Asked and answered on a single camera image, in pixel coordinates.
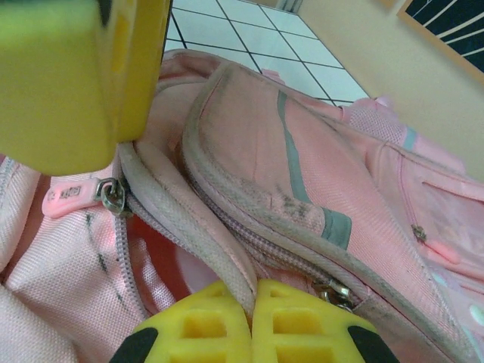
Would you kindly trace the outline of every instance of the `pink backpack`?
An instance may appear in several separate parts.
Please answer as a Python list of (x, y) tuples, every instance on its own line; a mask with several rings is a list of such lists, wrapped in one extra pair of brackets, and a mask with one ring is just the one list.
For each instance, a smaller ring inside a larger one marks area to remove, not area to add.
[(108, 361), (219, 278), (248, 316), (274, 278), (329, 292), (401, 362), (484, 361), (484, 187), (424, 139), (425, 158), (361, 129), (356, 106), (173, 51), (109, 168), (49, 181), (6, 158), (2, 361)]

